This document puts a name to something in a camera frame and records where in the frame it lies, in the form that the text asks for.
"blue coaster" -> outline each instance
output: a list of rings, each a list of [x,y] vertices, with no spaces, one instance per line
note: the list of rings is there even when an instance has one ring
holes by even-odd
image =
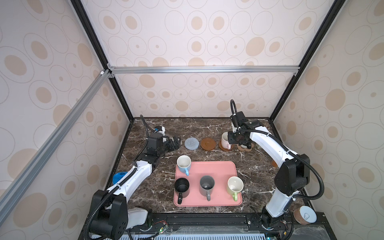
[[[127,172],[118,172],[115,175],[113,175],[112,182],[113,184],[116,184],[120,179],[124,177],[124,175],[127,174]]]
[[[184,141],[184,145],[189,150],[196,150],[199,147],[199,141],[194,137],[190,137]]]

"green mug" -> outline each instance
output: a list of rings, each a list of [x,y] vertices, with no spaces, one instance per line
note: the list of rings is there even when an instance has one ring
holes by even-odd
[[[237,194],[244,188],[244,183],[239,177],[230,177],[227,183],[227,192],[237,202]]]

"light blue round coaster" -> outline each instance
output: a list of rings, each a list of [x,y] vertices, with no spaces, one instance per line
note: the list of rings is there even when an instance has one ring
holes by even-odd
[[[190,137],[184,141],[184,145],[189,150],[196,150],[199,147],[199,141],[194,137]]]

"brown marble surface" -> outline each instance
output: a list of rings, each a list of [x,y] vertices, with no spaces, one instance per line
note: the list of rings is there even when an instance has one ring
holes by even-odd
[[[184,140],[194,137],[201,141],[205,137],[213,138],[216,143],[220,141],[221,134],[232,129],[230,119],[187,119],[164,118],[146,119],[148,125],[164,126],[166,135],[178,136]],[[272,132],[268,121],[260,121]],[[136,119],[129,135],[127,144],[120,159],[116,172],[128,171],[132,167],[132,160],[145,143],[145,130],[140,119]],[[236,165],[237,175],[244,182],[242,191],[243,203],[239,206],[221,207],[177,207],[173,203],[175,166],[180,155],[188,155],[192,161],[232,161]],[[159,166],[146,178],[133,193],[128,202],[128,208],[151,208],[154,213],[167,212],[253,212],[250,206],[261,212],[272,196],[275,188],[273,182],[277,169],[271,164],[272,158],[263,150],[253,148],[251,152],[240,152],[234,147],[230,152],[220,150],[218,144],[213,151],[206,152],[198,147],[196,150],[188,150],[184,145],[173,152],[166,154],[160,160]],[[304,205],[301,199],[292,204],[291,209]]]

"black mug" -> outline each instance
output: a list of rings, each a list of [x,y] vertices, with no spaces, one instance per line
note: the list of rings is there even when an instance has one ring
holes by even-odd
[[[187,197],[189,195],[189,182],[185,178],[179,178],[175,181],[175,190],[179,193],[179,197],[177,199],[177,204],[181,204],[183,201],[183,197]]]

